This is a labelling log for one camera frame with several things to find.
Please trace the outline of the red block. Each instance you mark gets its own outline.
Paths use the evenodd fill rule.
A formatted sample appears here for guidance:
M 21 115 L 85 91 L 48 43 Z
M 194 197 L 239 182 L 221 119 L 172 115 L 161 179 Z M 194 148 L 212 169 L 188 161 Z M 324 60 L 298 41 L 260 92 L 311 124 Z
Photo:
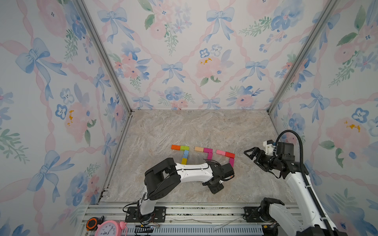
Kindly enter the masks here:
M 225 156 L 226 156 L 226 157 L 229 157 L 229 158 L 232 158 L 232 159 L 235 158 L 235 154 L 234 154 L 234 153 L 231 153 L 231 152 L 226 152 L 226 153 L 225 153 Z

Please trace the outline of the light pink block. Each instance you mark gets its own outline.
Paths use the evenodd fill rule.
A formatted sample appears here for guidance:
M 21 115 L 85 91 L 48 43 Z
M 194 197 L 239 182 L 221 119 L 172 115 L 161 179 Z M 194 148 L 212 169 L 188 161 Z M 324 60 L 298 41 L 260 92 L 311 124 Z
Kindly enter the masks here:
M 226 152 L 222 150 L 216 150 L 216 154 L 225 156 Z

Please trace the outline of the magenta block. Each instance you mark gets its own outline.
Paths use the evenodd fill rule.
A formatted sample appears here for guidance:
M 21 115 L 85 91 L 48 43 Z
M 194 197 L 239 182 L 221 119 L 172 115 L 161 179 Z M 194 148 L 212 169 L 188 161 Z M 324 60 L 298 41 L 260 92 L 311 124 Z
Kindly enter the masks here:
M 234 158 L 229 159 L 229 164 L 231 165 L 231 167 L 234 167 L 234 161 L 235 161 Z
M 213 149 L 211 149 L 211 148 L 204 148 L 204 149 L 203 149 L 203 152 L 206 152 L 206 153 L 213 153 Z

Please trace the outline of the tan wooden block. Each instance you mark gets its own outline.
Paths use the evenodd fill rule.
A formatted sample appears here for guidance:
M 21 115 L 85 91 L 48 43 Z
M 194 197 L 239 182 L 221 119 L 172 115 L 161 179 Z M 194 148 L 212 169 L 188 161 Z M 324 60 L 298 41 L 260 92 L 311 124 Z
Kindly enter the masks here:
M 203 147 L 195 147 L 195 151 L 204 152 L 204 148 Z

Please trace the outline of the light blue block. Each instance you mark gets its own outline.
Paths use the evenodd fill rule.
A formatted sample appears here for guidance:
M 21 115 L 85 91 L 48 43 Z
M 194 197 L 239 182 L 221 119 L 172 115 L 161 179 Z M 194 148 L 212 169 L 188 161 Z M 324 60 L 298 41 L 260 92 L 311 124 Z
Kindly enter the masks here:
M 189 151 L 185 150 L 184 155 L 183 155 L 183 159 L 188 159 L 188 157 L 189 157 Z

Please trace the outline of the green block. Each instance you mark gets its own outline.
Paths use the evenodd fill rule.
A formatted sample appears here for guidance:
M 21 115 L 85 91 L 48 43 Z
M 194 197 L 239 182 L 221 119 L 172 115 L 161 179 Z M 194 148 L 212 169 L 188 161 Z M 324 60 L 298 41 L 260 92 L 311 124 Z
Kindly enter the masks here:
M 188 147 L 188 146 L 180 146 L 180 150 L 187 150 L 187 151 L 189 151 L 190 147 Z

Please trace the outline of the orange block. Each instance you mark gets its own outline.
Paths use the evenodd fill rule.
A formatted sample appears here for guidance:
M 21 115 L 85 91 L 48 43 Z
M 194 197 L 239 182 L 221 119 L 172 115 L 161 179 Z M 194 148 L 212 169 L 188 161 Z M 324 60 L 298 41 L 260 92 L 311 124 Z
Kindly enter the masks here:
M 172 150 L 181 150 L 181 146 L 179 146 L 179 145 L 172 145 L 171 149 Z

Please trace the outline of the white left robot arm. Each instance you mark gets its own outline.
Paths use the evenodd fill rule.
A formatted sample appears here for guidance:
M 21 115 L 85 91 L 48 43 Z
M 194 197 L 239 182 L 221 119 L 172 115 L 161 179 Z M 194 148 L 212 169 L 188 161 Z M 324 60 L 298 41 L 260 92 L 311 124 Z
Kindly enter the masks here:
M 203 164 L 187 165 L 167 158 L 145 172 L 144 193 L 137 203 L 140 216 L 154 212 L 157 200 L 167 196 L 181 183 L 199 182 L 217 194 L 224 189 L 223 183 L 235 176 L 231 164 L 206 159 Z

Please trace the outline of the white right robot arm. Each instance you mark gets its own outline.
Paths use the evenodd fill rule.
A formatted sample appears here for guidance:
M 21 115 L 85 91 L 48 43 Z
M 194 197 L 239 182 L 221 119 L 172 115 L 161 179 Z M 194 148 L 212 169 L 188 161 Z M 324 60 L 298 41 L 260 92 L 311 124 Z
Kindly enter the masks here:
M 244 151 L 244 155 L 267 173 L 274 170 L 280 172 L 291 188 L 300 210 L 302 220 L 297 220 L 278 199 L 264 198 L 258 207 L 245 207 L 243 218 L 247 222 L 265 222 L 265 232 L 277 234 L 280 226 L 289 236 L 344 236 L 345 232 L 336 225 L 325 213 L 319 198 L 310 183 L 307 169 L 295 161 L 294 145 L 292 143 L 263 143 L 264 148 L 253 147 Z

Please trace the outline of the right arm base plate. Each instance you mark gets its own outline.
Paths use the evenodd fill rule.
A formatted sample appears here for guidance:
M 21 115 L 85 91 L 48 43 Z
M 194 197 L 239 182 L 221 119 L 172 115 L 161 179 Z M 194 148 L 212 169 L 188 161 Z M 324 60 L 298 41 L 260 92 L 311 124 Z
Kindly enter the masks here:
M 246 206 L 244 207 L 243 219 L 247 223 L 287 223 L 282 205 L 272 204 L 266 207 Z

